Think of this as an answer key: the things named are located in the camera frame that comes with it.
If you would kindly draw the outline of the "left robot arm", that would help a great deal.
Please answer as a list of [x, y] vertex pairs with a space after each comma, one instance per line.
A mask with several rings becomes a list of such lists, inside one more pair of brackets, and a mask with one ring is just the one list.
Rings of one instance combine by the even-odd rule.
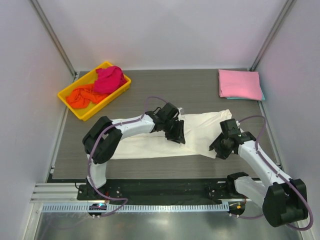
[[168, 141], [185, 144], [185, 121], [179, 112], [166, 115], [161, 111], [147, 111], [127, 119], [101, 117], [82, 139], [84, 151], [88, 155], [88, 193], [95, 200], [106, 194], [107, 161], [114, 155], [120, 141], [139, 134], [163, 132]]

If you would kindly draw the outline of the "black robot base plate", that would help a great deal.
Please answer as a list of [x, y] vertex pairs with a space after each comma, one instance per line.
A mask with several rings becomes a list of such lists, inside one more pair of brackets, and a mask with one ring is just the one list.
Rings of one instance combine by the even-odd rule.
[[87, 180], [78, 187], [78, 200], [126, 198], [138, 201], [186, 199], [222, 200], [243, 198], [227, 178], [172, 178], [172, 179], [108, 179], [93, 187]]

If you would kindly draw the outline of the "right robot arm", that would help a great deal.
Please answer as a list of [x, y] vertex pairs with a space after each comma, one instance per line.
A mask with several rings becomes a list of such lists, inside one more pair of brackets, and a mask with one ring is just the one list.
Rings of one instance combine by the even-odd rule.
[[311, 217], [304, 182], [283, 172], [250, 132], [230, 136], [221, 133], [209, 150], [223, 160], [235, 153], [251, 166], [261, 182], [257, 183], [245, 172], [233, 173], [227, 176], [225, 192], [231, 198], [243, 195], [252, 200], [262, 209], [271, 226], [288, 225]]

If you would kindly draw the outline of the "white t shirt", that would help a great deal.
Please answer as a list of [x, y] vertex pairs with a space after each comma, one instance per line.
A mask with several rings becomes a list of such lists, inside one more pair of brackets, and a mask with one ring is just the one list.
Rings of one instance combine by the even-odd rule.
[[214, 159], [216, 152], [209, 146], [222, 132], [220, 122], [232, 118], [230, 110], [184, 114], [185, 144], [175, 143], [165, 138], [164, 132], [138, 134], [121, 140], [113, 160], [151, 159], [202, 155]]

